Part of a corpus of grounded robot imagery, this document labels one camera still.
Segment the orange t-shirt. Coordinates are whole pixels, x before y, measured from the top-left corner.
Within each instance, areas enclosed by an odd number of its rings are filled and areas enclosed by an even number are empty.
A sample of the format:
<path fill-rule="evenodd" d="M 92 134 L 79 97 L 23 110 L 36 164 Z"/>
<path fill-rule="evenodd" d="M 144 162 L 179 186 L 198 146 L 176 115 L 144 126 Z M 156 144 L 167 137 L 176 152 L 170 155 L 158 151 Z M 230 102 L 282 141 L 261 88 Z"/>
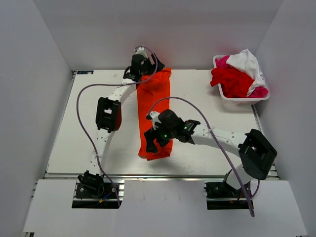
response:
<path fill-rule="evenodd" d="M 137 88 L 140 134 L 140 150 L 138 155 L 148 161 L 169 157 L 172 152 L 172 141 L 165 147 L 158 146 L 158 152 L 156 154 L 146 152 L 146 139 L 144 136 L 144 133 L 152 127 L 152 123 L 146 119 L 150 108 L 157 100 L 170 96 L 171 72 L 171 68 L 164 68 L 162 71 L 155 73 L 148 82 L 140 84 Z"/>

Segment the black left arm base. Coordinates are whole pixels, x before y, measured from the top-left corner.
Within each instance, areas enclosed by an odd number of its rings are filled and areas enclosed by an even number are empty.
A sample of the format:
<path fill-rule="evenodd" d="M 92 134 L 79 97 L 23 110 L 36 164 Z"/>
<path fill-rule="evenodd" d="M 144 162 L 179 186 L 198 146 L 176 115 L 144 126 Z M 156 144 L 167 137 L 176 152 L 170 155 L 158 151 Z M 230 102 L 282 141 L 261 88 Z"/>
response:
<path fill-rule="evenodd" d="M 118 209 L 123 194 L 119 183 L 107 181 L 104 175 L 86 171 L 78 176 L 72 202 L 73 209 Z"/>

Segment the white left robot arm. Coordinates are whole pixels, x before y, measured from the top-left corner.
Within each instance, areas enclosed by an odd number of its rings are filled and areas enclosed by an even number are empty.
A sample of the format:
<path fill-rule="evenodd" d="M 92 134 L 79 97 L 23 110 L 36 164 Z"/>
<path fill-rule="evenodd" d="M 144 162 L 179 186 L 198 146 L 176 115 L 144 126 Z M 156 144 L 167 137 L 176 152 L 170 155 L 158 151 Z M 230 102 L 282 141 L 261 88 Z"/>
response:
<path fill-rule="evenodd" d="M 107 97 L 100 97 L 97 102 L 95 123 L 97 127 L 96 141 L 92 141 L 92 146 L 95 153 L 96 166 L 99 171 L 97 174 L 109 177 L 102 168 L 101 161 L 106 155 L 112 137 L 121 125 L 121 106 L 125 100 L 136 91 L 137 87 L 147 82 L 142 80 L 143 76 L 149 76 L 151 79 L 154 74 L 164 68 L 154 53 L 151 53 L 151 58 L 154 61 L 150 62 L 146 54 L 146 49 L 139 47 L 132 56 L 131 65 L 127 67 L 123 74 L 123 79 L 120 84 L 116 84 L 116 89 Z"/>

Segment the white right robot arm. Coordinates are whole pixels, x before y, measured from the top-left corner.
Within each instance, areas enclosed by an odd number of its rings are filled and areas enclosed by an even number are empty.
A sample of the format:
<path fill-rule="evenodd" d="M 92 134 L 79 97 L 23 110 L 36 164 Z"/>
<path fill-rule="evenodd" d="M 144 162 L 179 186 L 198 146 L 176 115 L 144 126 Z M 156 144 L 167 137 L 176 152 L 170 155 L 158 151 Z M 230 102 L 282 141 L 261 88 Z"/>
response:
<path fill-rule="evenodd" d="M 277 156 L 276 149 L 257 129 L 248 133 L 209 129 L 197 120 L 182 120 L 170 109 L 150 112 L 146 119 L 152 123 L 144 133 L 148 153 L 157 153 L 158 147 L 165 147 L 176 139 L 182 143 L 223 149 L 227 154 L 238 156 L 241 164 L 232 167 L 222 184 L 223 192 L 229 197 L 236 196 L 241 185 L 252 179 L 266 180 Z"/>

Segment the pink t-shirt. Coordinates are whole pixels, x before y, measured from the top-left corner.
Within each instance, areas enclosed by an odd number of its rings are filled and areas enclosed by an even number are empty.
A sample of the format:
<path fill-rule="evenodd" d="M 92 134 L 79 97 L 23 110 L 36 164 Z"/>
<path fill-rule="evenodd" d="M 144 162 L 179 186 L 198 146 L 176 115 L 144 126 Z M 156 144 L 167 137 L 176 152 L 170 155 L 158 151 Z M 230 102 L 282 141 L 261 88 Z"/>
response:
<path fill-rule="evenodd" d="M 216 68 L 233 68 L 232 66 L 226 63 L 229 55 L 224 56 L 221 59 L 215 59 Z M 255 91 L 246 98 L 264 98 L 268 95 L 269 91 L 267 88 L 264 87 L 257 87 Z"/>

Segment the red t-shirt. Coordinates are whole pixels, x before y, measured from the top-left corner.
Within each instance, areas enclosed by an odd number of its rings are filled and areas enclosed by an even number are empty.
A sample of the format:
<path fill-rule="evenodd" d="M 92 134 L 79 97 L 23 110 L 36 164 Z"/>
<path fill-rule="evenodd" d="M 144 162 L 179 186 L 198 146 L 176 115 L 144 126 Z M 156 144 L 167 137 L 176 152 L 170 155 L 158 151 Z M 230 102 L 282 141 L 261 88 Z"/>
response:
<path fill-rule="evenodd" d="M 235 68 L 215 68 L 211 71 L 211 86 L 221 85 L 225 97 L 245 98 L 254 80 Z"/>

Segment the blue table label sticker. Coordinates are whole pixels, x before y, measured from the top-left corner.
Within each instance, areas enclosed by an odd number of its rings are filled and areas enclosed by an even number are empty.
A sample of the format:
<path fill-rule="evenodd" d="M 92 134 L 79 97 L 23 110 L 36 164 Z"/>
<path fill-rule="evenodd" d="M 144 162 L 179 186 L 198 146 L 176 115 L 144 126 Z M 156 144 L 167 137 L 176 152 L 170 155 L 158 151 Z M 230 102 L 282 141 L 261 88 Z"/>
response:
<path fill-rule="evenodd" d="M 93 70 L 85 71 L 85 70 L 79 70 L 76 72 L 77 75 L 92 75 L 94 73 Z"/>

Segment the white plastic basket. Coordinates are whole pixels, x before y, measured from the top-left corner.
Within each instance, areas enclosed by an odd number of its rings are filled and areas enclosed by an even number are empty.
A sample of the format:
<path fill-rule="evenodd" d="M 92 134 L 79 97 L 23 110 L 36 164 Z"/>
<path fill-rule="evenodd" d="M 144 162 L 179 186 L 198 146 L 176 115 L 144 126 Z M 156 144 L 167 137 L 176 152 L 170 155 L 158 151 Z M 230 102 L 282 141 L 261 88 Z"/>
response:
<path fill-rule="evenodd" d="M 214 68 L 216 68 L 216 64 L 215 64 L 215 59 L 221 59 L 223 58 L 225 55 L 217 55 L 217 56 L 214 56 L 213 57 L 213 65 L 214 65 Z M 220 85 L 217 85 L 219 87 L 219 91 L 220 91 L 220 95 L 221 97 L 226 100 L 227 102 L 229 103 L 233 103 L 233 104 L 249 104 L 249 105 L 254 105 L 256 103 L 258 103 L 259 101 L 263 101 L 263 100 L 267 100 L 269 98 L 269 93 L 266 97 L 264 98 L 228 98 L 228 97 L 225 97 L 223 95 L 223 92 L 222 92 L 222 88 Z"/>

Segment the white t-shirt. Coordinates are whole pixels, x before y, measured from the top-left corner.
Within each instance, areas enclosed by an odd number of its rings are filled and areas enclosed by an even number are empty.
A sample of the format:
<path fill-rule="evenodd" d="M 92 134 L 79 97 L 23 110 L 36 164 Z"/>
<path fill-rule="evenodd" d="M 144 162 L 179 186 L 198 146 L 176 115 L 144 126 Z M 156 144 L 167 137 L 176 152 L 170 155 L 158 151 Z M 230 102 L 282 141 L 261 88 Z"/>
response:
<path fill-rule="evenodd" d="M 230 55 L 226 63 L 252 78 L 253 82 L 248 89 L 247 97 L 249 97 L 257 87 L 265 86 L 265 78 L 261 72 L 257 58 L 248 49 L 244 49 L 239 54 Z"/>

